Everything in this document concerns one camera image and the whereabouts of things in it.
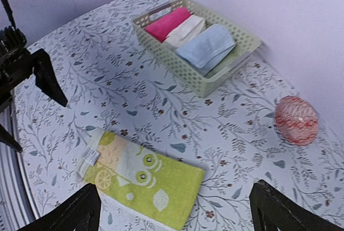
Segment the green white small packet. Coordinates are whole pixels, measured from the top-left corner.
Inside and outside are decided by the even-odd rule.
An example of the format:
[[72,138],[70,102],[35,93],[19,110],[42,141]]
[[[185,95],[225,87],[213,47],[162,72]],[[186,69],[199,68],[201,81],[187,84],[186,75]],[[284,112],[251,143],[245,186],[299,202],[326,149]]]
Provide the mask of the green white small packet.
[[76,168],[126,209],[168,230],[182,230],[205,171],[96,128]]

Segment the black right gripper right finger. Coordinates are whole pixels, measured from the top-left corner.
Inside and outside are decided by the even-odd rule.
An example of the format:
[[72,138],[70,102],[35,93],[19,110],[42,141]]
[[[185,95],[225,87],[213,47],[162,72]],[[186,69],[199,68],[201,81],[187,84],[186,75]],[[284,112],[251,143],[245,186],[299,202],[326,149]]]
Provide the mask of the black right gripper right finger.
[[255,230],[343,230],[298,206],[264,180],[253,184],[249,201]]

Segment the light blue towel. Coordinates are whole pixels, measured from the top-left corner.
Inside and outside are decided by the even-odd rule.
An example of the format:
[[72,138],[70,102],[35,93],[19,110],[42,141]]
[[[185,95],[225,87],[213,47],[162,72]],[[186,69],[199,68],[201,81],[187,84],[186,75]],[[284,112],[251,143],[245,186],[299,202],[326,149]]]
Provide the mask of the light blue towel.
[[179,47],[176,54],[206,76],[236,46],[229,29],[213,24],[205,31]]

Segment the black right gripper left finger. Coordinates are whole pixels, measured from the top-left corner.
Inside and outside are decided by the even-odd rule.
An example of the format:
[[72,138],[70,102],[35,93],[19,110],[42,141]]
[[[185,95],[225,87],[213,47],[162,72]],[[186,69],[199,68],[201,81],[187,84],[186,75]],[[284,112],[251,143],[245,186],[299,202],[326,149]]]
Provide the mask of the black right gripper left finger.
[[20,230],[98,230],[101,199],[95,185],[88,183],[60,206]]

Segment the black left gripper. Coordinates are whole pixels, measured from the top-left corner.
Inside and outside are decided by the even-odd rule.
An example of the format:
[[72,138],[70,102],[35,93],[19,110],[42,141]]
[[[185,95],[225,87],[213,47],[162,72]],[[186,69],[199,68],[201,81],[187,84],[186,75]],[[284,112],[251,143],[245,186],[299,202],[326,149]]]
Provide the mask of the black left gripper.
[[[66,107],[68,99],[56,79],[50,56],[43,49],[31,53],[26,43],[26,36],[20,29],[9,26],[1,30],[1,111],[10,104],[11,91],[32,73],[36,86],[49,98]],[[23,151],[2,125],[0,140],[18,153]]]

